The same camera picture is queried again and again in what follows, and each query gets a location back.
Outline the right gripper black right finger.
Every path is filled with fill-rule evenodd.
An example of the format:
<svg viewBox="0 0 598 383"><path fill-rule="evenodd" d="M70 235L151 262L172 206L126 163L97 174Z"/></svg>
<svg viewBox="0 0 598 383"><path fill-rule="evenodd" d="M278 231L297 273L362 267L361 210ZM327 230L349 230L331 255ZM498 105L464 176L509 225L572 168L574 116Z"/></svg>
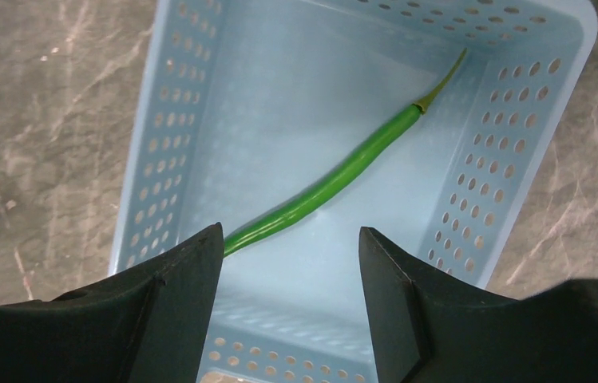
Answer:
<svg viewBox="0 0 598 383"><path fill-rule="evenodd" d="M372 227L358 257L380 382L598 382L598 279L508 298Z"/></svg>

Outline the green chili pepper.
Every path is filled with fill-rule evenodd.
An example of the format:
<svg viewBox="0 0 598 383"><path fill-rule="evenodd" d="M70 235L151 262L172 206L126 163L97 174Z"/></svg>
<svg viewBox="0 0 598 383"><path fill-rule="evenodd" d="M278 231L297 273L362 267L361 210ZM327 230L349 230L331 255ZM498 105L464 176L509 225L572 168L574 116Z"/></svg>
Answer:
<svg viewBox="0 0 598 383"><path fill-rule="evenodd" d="M225 237L224 257L294 226L352 184L428 112L436 97L460 68L466 54L467 49L463 49L449 72L426 95L382 124L328 173Z"/></svg>

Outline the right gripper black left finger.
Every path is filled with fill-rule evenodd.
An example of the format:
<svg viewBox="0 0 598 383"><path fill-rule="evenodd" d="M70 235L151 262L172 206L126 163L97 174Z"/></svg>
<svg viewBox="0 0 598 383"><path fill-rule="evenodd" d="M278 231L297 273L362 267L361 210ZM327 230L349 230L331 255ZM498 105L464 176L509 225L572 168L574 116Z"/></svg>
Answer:
<svg viewBox="0 0 598 383"><path fill-rule="evenodd" d="M0 382L195 382L222 268L214 223L50 300L0 305Z"/></svg>

